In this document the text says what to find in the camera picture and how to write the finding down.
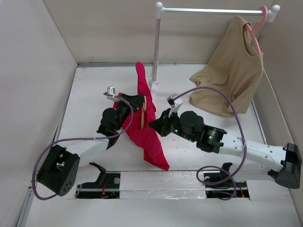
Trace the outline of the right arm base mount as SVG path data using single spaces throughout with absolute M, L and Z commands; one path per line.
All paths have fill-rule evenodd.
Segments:
M 221 170 L 205 170 L 203 171 L 204 180 L 208 183 L 217 182 L 227 177 L 227 174 Z M 249 190 L 246 182 L 236 182 L 235 198 L 249 198 Z M 205 187 L 206 198 L 227 199 L 233 193 L 234 187 L 230 180 L 213 186 Z

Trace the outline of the beige plastic hanger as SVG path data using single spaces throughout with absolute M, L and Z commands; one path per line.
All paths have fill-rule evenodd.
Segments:
M 142 111 L 141 111 L 141 130 L 145 127 L 145 112 L 147 109 L 147 99 L 146 96 L 144 96 L 144 102 L 142 105 Z

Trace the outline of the red t shirt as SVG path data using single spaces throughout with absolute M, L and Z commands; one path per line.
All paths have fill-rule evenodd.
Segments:
M 137 62 L 135 68 L 137 72 L 137 94 L 145 94 L 147 99 L 145 127 L 141 130 L 141 107 L 134 113 L 132 120 L 130 115 L 127 117 L 122 128 L 125 129 L 129 122 L 131 122 L 131 126 L 126 130 L 126 133 L 136 146 L 143 149 L 144 160 L 164 171 L 168 171 L 169 164 L 164 156 L 161 142 L 156 131 L 149 126 L 149 123 L 156 119 L 156 107 L 153 103 L 151 91 L 147 84 L 145 67 L 141 62 Z

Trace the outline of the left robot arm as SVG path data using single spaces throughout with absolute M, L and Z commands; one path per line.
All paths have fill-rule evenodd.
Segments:
M 53 142 L 43 151 L 47 156 L 40 169 L 34 170 L 34 180 L 56 196 L 66 195 L 75 184 L 103 186 L 106 169 L 89 158 L 110 150 L 122 134 L 143 149 L 144 161 L 169 170 L 161 142 L 149 126 L 155 120 L 155 107 L 150 96 L 145 93 L 135 96 L 120 93 L 112 98 L 115 104 L 103 111 L 95 136 L 77 138 L 76 144 L 67 147 L 60 146 L 60 140 Z

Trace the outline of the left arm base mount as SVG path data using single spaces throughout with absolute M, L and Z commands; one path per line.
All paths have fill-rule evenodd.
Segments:
M 75 197 L 78 199 L 119 199 L 120 172 L 108 172 L 95 162 L 79 169 Z

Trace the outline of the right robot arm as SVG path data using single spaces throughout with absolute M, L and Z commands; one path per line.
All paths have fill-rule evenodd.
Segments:
M 167 109 L 149 125 L 162 137 L 174 133 L 196 143 L 197 148 L 208 153 L 245 156 L 260 164 L 260 174 L 273 179 L 278 185 L 290 189 L 300 187 L 302 158 L 293 143 L 270 146 L 249 140 L 243 142 L 242 138 L 223 129 L 206 125 L 203 117 L 193 111 L 178 115 Z

